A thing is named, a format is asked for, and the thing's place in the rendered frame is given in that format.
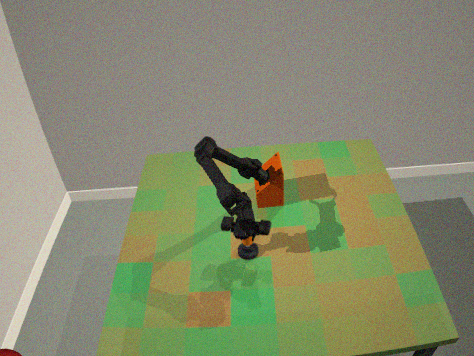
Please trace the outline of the dark grey round pedestal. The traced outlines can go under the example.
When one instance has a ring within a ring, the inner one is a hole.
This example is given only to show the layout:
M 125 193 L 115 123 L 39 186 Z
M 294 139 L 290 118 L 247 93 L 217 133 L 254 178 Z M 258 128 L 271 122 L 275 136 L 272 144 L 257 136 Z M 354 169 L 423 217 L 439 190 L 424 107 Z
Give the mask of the dark grey round pedestal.
M 249 246 L 244 245 L 241 243 L 238 247 L 238 255 L 241 259 L 253 259 L 257 257 L 259 254 L 259 248 L 256 243 L 252 243 Z

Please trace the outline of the orange knob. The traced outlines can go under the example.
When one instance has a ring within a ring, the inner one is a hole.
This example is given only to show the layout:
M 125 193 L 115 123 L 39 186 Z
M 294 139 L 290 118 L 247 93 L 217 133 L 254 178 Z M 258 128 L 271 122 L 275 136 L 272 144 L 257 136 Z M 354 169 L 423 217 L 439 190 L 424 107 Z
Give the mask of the orange knob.
M 247 238 L 247 239 L 242 239 L 242 242 L 243 242 L 243 244 L 246 245 L 246 246 L 251 245 L 251 244 L 253 243 L 253 241 L 252 241 L 252 236 L 249 236 L 249 238 Z

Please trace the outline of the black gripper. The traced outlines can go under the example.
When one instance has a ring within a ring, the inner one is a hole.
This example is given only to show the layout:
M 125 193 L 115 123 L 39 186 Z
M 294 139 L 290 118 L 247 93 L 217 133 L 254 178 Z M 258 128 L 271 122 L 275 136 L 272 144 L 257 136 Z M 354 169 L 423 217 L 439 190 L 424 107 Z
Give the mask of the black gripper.
M 231 233 L 234 233 L 236 222 L 233 221 L 234 217 L 225 216 L 221 223 L 221 230 L 226 232 L 229 232 L 231 230 Z M 254 241 L 256 235 L 269 235 L 271 226 L 272 225 L 270 221 L 261 220 L 261 222 L 256 222 L 256 227 L 253 229 L 252 241 Z

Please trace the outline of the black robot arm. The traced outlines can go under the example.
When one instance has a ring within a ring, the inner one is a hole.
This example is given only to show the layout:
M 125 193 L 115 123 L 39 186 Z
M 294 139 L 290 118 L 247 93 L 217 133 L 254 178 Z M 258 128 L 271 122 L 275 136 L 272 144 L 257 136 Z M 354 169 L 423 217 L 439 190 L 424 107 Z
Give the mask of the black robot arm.
M 205 136 L 194 149 L 197 163 L 202 166 L 216 187 L 220 204 L 231 217 L 237 215 L 234 236 L 237 239 L 249 238 L 256 227 L 251 199 L 247 193 L 241 192 L 234 184 L 226 180 L 212 158 L 236 168 L 240 176 L 248 180 L 253 177 L 259 182 L 259 186 L 262 186 L 270 178 L 269 170 L 262 169 L 262 163 L 258 159 L 240 158 L 218 147 L 215 140 L 208 136 Z M 235 204 L 236 206 L 231 210 L 230 208 Z

